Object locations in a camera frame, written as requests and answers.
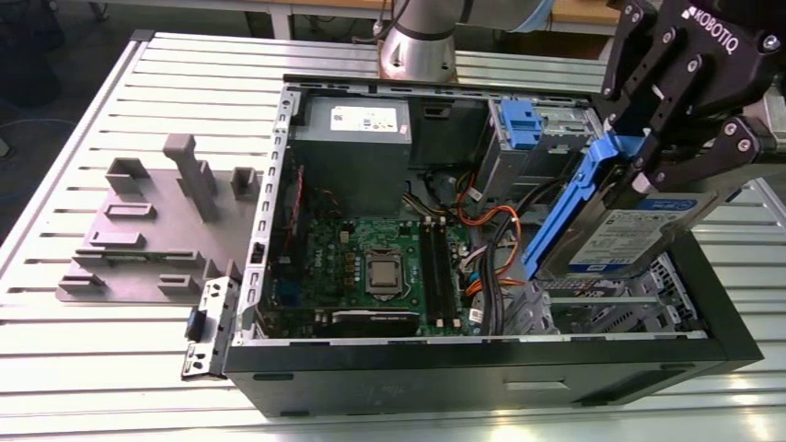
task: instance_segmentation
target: screw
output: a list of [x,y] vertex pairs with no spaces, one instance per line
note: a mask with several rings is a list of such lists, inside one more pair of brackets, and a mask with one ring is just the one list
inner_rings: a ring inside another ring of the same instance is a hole
[[737,150],[740,150],[741,152],[748,152],[749,149],[750,149],[750,140],[742,140],[737,144]]
[[733,136],[736,132],[737,132],[737,124],[730,122],[729,124],[726,124],[726,127],[724,128],[724,133],[728,136]]
[[764,39],[763,47],[765,51],[775,52],[781,49],[781,40],[775,35],[768,35]]

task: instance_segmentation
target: black cable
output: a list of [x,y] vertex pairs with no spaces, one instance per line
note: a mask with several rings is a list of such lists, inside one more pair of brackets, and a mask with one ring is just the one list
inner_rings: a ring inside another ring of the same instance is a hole
[[358,19],[353,18],[353,21],[349,24],[349,28],[345,31],[345,33],[342,35],[333,35],[329,31],[326,31],[321,26],[319,23],[323,22],[322,20],[318,19],[317,16],[305,16],[306,19],[309,20],[309,23],[313,25],[314,29],[313,32],[319,31],[323,35],[329,36],[331,38],[331,41],[341,41],[343,40],[346,37],[349,37],[349,35],[353,33],[353,30],[355,29],[355,25],[358,24]]
[[[385,8],[389,5],[389,0],[382,0],[382,8],[380,9],[380,23],[385,20]],[[392,10],[394,10],[396,3],[392,3]]]
[[[536,188],[525,195],[521,202],[518,203],[517,207],[517,214],[520,216],[524,215],[525,211],[530,208],[533,204],[538,202],[538,200],[548,194],[548,192],[557,186],[564,184],[568,180],[568,177],[558,177],[554,178],[544,183],[541,183]],[[494,335],[502,335],[505,332],[505,324],[504,324],[504,315],[505,315],[505,299],[502,296],[502,289],[501,289],[501,281],[497,278],[497,269],[494,265],[494,257],[497,255],[497,245],[501,243],[502,238],[505,237],[505,232],[510,228],[513,217],[506,217],[502,224],[498,226],[497,232],[494,234],[494,239],[489,241],[486,245],[486,252],[482,257],[481,261],[481,284],[484,285],[484,292],[485,292],[485,316],[486,314],[492,313],[494,317],[490,319],[489,331],[493,332]]]
[[481,334],[484,336],[489,336],[492,334],[493,327],[497,326],[497,323],[494,321],[494,316],[496,316],[494,301],[492,299],[492,291],[488,290],[489,278],[488,278],[488,274],[486,274],[486,261],[488,261],[488,255],[484,254],[481,256],[481,269],[480,269],[481,285],[484,286],[484,290],[481,291],[481,293],[484,293],[484,319],[481,320]]
[[396,14],[396,17],[393,18],[392,22],[389,23],[389,26],[385,27],[385,29],[382,30],[382,32],[377,36],[372,37],[370,39],[364,39],[361,37],[353,37],[353,43],[377,43],[380,41],[380,39],[385,38],[385,36],[389,34],[392,29],[397,25],[400,18],[405,15],[405,11],[408,10],[408,6],[409,6],[409,0],[405,0],[405,5],[398,10],[398,14]]
[[432,198],[432,201],[438,205],[438,209],[454,220],[458,220],[458,216],[452,212],[453,205],[445,204],[440,199],[438,191],[434,188],[434,170],[430,170],[424,175],[424,185],[426,187],[426,193]]

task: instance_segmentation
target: slotted aluminum table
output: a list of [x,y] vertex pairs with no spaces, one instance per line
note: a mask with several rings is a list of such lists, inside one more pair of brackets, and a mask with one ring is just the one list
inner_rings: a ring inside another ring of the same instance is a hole
[[[604,75],[597,62],[485,53],[461,52],[457,65],[460,82],[484,85],[594,91]],[[781,438],[786,218],[760,180],[696,232],[767,359],[625,407],[267,420],[231,383],[181,382],[189,306],[57,301],[115,157],[171,169],[162,142],[181,132],[197,134],[198,156],[214,170],[266,170],[282,75],[374,77],[377,71],[372,47],[163,33],[130,43],[0,249],[0,435],[346,441],[364,431],[366,440]],[[199,429],[165,433],[187,428]]]

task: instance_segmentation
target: power supply label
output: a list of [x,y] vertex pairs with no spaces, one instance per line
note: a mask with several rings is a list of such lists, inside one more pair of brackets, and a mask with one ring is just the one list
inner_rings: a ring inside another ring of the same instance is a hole
[[614,272],[633,264],[661,239],[661,228],[690,214],[694,199],[653,198],[634,210],[612,210],[569,263],[572,272]]
[[396,109],[337,106],[331,109],[331,130],[398,132]]

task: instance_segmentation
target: gray block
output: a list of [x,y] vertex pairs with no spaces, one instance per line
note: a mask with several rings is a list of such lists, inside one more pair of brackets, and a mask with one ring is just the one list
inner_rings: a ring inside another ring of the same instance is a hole
[[259,198],[259,179],[253,168],[235,168],[233,170],[233,192],[237,200],[257,201]]
[[106,177],[115,192],[139,193],[137,180],[150,178],[150,174],[139,158],[115,158]]
[[157,208],[147,203],[110,204],[105,209],[109,218],[150,219],[157,217]]
[[[122,164],[137,163],[125,160]],[[139,169],[123,170],[139,177]],[[229,271],[230,277],[239,279],[257,199],[238,200],[233,172],[214,172],[217,193],[211,199],[221,216],[206,223],[179,190],[179,172],[153,169],[147,174],[147,178],[133,180],[138,193],[109,191],[85,246],[74,255],[70,276],[57,292],[62,301],[193,303],[199,299],[206,273],[215,277]],[[154,216],[146,213],[149,207]],[[162,275],[189,275],[191,280],[181,285],[165,281],[162,289]]]
[[199,297],[202,287],[190,274],[161,274],[157,284],[169,297]]
[[178,183],[183,193],[194,200],[197,211],[206,223],[219,218],[217,204],[213,201],[215,193],[215,179],[206,161],[197,161],[194,150],[197,142],[194,135],[170,134],[163,144],[163,154],[175,161],[181,172]]
[[146,237],[139,232],[94,232],[89,242],[97,247],[139,249],[146,246]]

